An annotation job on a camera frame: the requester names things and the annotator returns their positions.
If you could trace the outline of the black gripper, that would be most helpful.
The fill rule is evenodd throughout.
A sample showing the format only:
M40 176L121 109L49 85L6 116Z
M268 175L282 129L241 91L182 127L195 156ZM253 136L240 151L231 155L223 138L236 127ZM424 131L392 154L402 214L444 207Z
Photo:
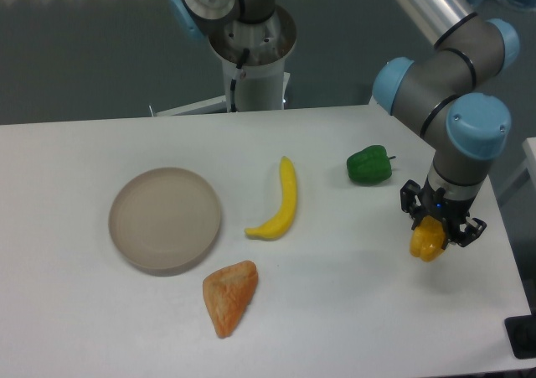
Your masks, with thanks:
M413 220L412 230L415 230L426 216L440 221L446 234L443 248L449 244L467 247L487 228L485 221L470 217L469 208L474 199L448 199L444 188L433 189L428 181L421 188L414 180L409 179L399 194L402 211Z

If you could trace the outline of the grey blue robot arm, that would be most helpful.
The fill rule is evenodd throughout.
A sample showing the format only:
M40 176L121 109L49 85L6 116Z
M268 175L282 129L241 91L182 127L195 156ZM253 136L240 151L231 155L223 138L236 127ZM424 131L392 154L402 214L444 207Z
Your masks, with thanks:
M435 53L417 63L389 61L378 73L373 98L434 148L423 184L407 182L402 210L414 225L441 223L445 243L468 246L486 229L470 208L511 127L507 107L477 87L518 57L515 29L484 20L466 0L396 0ZM296 26L276 0L169 0L185 32L207 38L222 63L231 112L284 106L284 62Z

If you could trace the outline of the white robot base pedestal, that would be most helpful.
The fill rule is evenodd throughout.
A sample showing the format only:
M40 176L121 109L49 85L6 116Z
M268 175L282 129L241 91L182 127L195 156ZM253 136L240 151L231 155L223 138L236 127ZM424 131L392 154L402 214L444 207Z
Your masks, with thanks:
M296 45L296 25L281 6L264 22L234 21L209 36L220 59L228 112L284 107L286 60Z

